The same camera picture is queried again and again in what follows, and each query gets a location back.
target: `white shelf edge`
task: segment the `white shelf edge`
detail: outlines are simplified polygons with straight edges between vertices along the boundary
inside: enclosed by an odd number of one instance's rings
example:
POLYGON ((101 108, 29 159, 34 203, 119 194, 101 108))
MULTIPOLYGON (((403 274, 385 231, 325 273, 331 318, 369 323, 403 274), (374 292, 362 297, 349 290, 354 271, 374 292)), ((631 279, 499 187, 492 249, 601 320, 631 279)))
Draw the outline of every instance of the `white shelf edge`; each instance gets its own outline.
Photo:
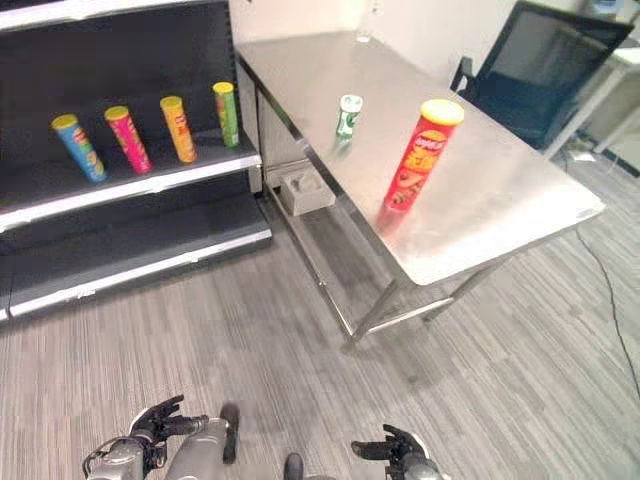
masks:
POLYGON ((123 185, 100 188, 92 192, 81 193, 30 207, 20 208, 18 210, 12 210, 0 214, 0 233, 31 223, 34 220, 41 220, 61 213, 109 203, 114 200, 162 192, 163 190, 187 185, 198 180, 246 170, 261 163, 260 155, 249 155, 226 162, 204 165, 202 167, 142 177, 140 180, 131 181, 123 185))
POLYGON ((100 2, 63 0, 1 12, 0 32, 72 22, 164 5, 188 5, 190 3, 201 3, 201 0, 101 0, 100 2))
POLYGON ((178 267, 180 265, 196 263, 199 260, 212 257, 214 255, 219 255, 221 253, 234 250, 245 245, 250 245, 252 243, 259 242, 260 240, 266 240, 268 238, 271 238, 271 236, 271 230, 267 228, 266 230, 261 230, 259 232, 245 235, 243 237, 234 238, 233 240, 228 240, 216 245, 211 245, 209 247, 186 252, 175 257, 170 257, 154 263, 149 263, 141 267, 116 273, 114 275, 109 275, 97 280, 92 280, 87 283, 76 285, 75 287, 58 290, 57 292, 51 293, 49 295, 10 306, 9 312, 11 313, 11 316, 17 317, 27 313, 35 312, 42 308, 67 302, 69 300, 88 297, 100 290, 114 287, 130 280, 135 280, 137 278, 151 275, 153 273, 158 273, 163 270, 168 270, 170 268, 178 267))

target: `office chair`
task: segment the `office chair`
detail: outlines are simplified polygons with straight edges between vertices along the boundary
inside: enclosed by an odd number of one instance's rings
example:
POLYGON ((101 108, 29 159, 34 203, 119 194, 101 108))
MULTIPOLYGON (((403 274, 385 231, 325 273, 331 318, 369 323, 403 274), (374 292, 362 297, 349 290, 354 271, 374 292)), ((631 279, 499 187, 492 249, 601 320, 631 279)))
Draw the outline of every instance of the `office chair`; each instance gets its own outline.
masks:
POLYGON ((526 1, 513 7, 477 76, 463 57, 451 89, 533 148, 544 149, 575 112, 576 94, 632 25, 526 1))

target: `white desk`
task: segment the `white desk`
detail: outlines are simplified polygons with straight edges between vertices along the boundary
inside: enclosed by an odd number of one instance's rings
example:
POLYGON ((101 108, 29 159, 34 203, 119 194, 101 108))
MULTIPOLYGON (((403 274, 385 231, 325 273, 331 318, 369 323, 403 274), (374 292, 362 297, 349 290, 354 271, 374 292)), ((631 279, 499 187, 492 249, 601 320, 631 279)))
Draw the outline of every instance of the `white desk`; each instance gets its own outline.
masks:
MULTIPOLYGON (((573 118, 558 134, 556 139, 547 147, 544 152, 545 158, 553 157, 569 138, 582 126, 582 124, 591 116, 596 108, 604 101, 605 98, 624 80, 624 78, 633 72, 640 72, 640 47, 636 48, 618 48, 607 60, 607 65, 613 68, 604 82, 593 92, 591 97, 582 105, 573 118)), ((631 125, 638 115, 636 109, 630 117, 625 119, 618 128, 614 129, 598 146, 596 152, 602 152, 608 145, 618 138, 624 130, 631 125)))

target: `green pringles can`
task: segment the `green pringles can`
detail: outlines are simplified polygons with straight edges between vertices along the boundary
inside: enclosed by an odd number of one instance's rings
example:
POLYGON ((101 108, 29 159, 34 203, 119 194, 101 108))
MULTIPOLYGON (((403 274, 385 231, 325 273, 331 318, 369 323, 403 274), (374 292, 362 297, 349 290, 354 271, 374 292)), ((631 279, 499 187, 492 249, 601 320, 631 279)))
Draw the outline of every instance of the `green pringles can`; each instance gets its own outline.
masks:
POLYGON ((211 89, 216 96, 216 106, 224 144, 227 147, 235 147, 238 145, 240 137, 238 135, 238 115, 236 114, 233 83, 218 82, 211 89))
POLYGON ((343 95, 340 98, 340 118, 336 134, 342 138, 351 138, 356 118, 362 110, 362 97, 357 95, 343 95))

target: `blue pringles can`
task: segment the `blue pringles can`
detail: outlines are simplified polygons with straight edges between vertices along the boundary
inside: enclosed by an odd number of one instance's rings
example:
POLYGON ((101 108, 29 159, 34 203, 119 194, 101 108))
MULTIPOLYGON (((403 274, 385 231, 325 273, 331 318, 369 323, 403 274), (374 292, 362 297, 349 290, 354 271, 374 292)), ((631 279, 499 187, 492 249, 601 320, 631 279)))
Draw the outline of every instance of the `blue pringles can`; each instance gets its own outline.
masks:
POLYGON ((92 182, 106 180, 107 173, 104 171, 104 165, 80 127, 78 117, 71 114, 60 115, 53 119, 51 127, 89 180, 92 182))

